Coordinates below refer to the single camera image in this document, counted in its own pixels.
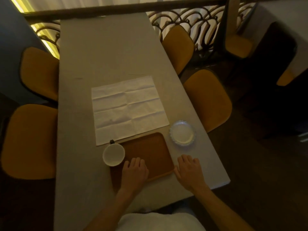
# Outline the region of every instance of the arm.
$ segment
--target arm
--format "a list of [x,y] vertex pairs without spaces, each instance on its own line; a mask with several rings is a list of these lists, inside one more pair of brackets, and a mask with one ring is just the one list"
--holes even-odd
[[133,158],[125,161],[122,170],[121,188],[115,200],[104,208],[84,229],[84,231],[114,231],[125,210],[141,191],[149,175],[143,159]]
[[178,158],[179,167],[174,173],[181,185],[192,192],[208,211],[220,231],[254,231],[238,214],[222,202],[206,185],[197,158],[182,155]]

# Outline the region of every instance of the small glass dish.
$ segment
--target small glass dish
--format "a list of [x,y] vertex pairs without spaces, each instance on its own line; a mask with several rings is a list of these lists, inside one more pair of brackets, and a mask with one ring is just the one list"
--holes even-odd
[[196,133],[188,122],[179,120],[171,126],[170,137],[176,144],[188,146],[195,141]]

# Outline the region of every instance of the railing top bar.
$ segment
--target railing top bar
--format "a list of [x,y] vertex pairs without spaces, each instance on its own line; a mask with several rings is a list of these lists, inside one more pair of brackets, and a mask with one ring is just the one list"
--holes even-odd
[[[264,0],[241,0],[250,3]],[[46,10],[23,13],[29,24],[51,22],[54,20],[63,20],[71,18],[91,18],[102,15],[112,14],[130,14],[147,11],[169,11],[181,8],[198,8],[210,5],[224,5],[226,0],[175,0],[175,1],[158,1],[151,3],[126,4],[97,6],[75,9]]]

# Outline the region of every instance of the white shirt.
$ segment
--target white shirt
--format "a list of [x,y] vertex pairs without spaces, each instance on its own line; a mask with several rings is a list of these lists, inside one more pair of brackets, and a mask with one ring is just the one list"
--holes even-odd
[[188,213],[163,215],[159,213],[126,214],[116,231],[205,231],[202,224]]

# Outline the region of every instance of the person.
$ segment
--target person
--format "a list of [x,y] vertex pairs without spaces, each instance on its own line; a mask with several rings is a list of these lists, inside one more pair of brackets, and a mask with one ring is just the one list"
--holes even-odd
[[[179,183],[189,190],[208,211],[220,231],[253,231],[238,214],[231,210],[210,190],[204,181],[202,169],[197,158],[182,155],[178,158],[174,173]],[[104,208],[84,229],[84,231],[138,231],[138,230],[205,230],[193,215],[175,214],[126,214],[123,213],[142,190],[149,175],[143,159],[126,161],[122,170],[121,188],[114,201]]]

